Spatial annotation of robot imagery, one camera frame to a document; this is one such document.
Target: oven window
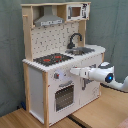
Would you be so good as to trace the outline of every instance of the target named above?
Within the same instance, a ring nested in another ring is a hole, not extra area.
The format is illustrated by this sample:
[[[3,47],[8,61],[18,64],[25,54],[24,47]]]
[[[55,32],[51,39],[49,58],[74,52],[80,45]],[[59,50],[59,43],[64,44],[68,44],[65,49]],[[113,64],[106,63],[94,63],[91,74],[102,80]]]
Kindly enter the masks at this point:
[[[80,16],[81,7],[72,7],[72,17]]]
[[[73,103],[73,92],[74,85],[71,85],[56,92],[56,111],[59,111]]]

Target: toy kitchen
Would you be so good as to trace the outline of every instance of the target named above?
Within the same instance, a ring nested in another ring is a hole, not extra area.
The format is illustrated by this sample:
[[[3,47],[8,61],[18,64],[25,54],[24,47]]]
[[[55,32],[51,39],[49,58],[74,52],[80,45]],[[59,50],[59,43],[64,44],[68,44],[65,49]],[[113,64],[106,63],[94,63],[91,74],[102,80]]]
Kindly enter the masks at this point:
[[[77,73],[84,67],[97,68],[104,58],[105,48],[85,44],[90,4],[21,5],[26,109],[46,128],[101,95],[100,82]]]

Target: table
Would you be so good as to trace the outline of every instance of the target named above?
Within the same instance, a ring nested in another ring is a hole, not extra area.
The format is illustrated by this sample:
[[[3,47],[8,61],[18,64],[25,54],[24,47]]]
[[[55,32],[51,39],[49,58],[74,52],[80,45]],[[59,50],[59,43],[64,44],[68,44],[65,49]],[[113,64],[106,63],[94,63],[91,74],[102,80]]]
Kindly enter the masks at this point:
[[[0,128],[44,128],[37,119],[32,115],[19,109],[8,115],[0,118]],[[81,128],[79,125],[71,121],[69,118],[64,118],[63,120],[52,125],[50,128]]]
[[[87,128],[116,128],[128,118],[128,93],[101,88],[100,98],[74,112],[71,117]]]

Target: toy sink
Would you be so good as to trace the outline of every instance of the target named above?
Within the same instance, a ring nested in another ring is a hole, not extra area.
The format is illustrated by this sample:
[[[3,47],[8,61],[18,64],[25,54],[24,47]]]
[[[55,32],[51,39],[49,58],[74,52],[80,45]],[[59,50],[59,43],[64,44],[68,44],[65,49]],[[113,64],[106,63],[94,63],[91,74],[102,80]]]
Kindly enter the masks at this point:
[[[90,52],[94,52],[94,49],[85,48],[85,47],[77,47],[73,49],[68,49],[65,51],[65,53],[72,54],[72,55],[83,55]]]

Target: stovetop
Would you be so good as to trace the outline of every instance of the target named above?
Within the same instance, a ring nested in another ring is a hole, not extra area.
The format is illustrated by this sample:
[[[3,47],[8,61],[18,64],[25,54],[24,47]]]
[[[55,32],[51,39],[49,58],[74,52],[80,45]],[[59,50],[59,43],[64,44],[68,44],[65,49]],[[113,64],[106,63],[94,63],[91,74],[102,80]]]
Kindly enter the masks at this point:
[[[42,65],[48,67],[50,65],[61,63],[61,62],[67,61],[69,59],[73,59],[73,57],[70,57],[70,56],[67,56],[64,54],[60,54],[60,53],[54,53],[51,55],[36,58],[36,59],[34,59],[34,62],[37,62],[39,64],[42,64]]]

